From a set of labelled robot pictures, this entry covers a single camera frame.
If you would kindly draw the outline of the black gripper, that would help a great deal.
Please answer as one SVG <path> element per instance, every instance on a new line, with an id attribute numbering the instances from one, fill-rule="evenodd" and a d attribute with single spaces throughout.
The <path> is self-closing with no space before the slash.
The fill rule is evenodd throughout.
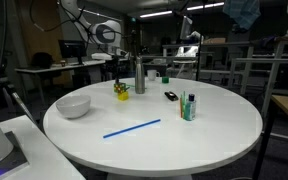
<path id="1" fill-rule="evenodd" d="M 111 72 L 113 73 L 113 76 L 116 79 L 119 79 L 121 76 L 121 73 L 123 72 L 123 65 L 120 63 L 120 58 L 114 55 L 112 57 L 110 65 L 111 65 Z"/>

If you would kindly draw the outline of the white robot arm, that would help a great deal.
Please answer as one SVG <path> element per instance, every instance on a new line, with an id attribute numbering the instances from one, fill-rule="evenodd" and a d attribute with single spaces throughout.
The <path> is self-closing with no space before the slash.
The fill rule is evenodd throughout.
<path id="1" fill-rule="evenodd" d="M 83 11 L 78 8 L 77 0 L 59 0 L 59 4 L 74 24 L 82 40 L 88 44 L 107 45 L 113 48 L 112 53 L 107 53 L 112 58 L 106 66 L 106 71 L 111 72 L 115 79 L 119 78 L 119 58 L 117 49 L 120 47 L 122 32 L 121 25 L 113 20 L 91 24 L 83 16 Z"/>

